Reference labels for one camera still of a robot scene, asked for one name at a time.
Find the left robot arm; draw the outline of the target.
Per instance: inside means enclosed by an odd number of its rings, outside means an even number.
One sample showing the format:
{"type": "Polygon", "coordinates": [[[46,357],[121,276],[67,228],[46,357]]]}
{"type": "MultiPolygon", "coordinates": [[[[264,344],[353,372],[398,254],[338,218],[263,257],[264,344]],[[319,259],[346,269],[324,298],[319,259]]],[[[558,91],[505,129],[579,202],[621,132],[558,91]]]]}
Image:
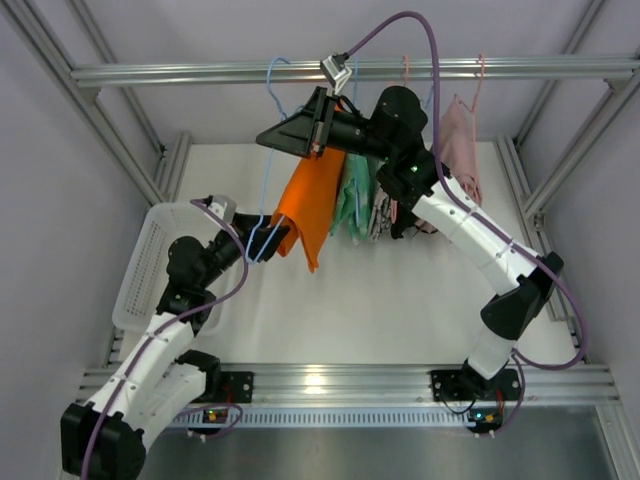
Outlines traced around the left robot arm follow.
{"type": "Polygon", "coordinates": [[[219,359],[193,349],[211,310],[240,290],[216,296],[210,286],[247,258],[268,261],[290,231],[257,215],[216,218],[216,236],[202,243],[182,235],[168,248],[168,282],[129,356],[85,403],[60,420],[64,472],[81,479],[135,479],[161,433],[194,401],[223,397],[219,359]]]}

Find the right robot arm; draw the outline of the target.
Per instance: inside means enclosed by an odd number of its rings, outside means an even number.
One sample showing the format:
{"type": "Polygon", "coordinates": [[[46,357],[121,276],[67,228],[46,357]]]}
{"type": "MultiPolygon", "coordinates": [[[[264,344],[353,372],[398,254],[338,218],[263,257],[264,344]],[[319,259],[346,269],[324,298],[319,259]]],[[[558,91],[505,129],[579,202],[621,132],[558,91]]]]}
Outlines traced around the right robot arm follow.
{"type": "Polygon", "coordinates": [[[348,102],[318,87],[299,112],[259,133],[256,142],[303,158],[331,147],[382,161],[376,174],[382,189],[411,219],[433,225],[475,264],[495,294],[480,312],[484,327],[458,384],[485,398],[549,300],[563,260],[523,247],[465,198],[459,183],[425,147],[421,132],[428,117],[410,89],[384,89],[370,117],[354,107],[343,110],[348,102]]]}

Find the orange trousers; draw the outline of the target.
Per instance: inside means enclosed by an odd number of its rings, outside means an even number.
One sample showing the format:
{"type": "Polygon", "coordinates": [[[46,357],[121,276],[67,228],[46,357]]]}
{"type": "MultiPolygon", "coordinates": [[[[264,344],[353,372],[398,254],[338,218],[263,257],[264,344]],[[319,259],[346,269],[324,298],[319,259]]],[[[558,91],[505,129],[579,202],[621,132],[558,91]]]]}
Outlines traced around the orange trousers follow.
{"type": "Polygon", "coordinates": [[[346,154],[326,148],[321,156],[301,158],[273,212],[271,224],[282,221],[289,231],[277,252],[286,257],[300,242],[311,273],[328,237],[346,154]]]}

